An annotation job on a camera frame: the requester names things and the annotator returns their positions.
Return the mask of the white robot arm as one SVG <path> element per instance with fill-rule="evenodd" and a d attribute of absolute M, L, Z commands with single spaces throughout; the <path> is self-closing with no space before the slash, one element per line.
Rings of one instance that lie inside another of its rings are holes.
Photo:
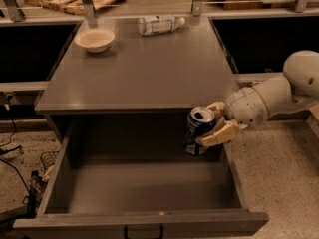
<path fill-rule="evenodd" d="M 217 124 L 195 142 L 203 147 L 223 144 L 242 130 L 260 126 L 276 115 L 308 110 L 318 99 L 319 53 L 295 52 L 284 62 L 282 74 L 241 88 L 231 93 L 225 102 L 208 105 L 215 113 Z"/>

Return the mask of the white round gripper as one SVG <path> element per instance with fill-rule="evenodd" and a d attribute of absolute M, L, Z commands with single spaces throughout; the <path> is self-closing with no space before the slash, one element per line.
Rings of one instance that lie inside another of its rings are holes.
<path fill-rule="evenodd" d="M 212 147 L 236 138 L 244 129 L 262 125 L 268 119 L 268 108 L 260 93 L 254 88 L 244 87 L 232 93 L 226 102 L 214 102 L 207 106 L 218 123 L 214 130 L 198 136 L 195 142 Z"/>

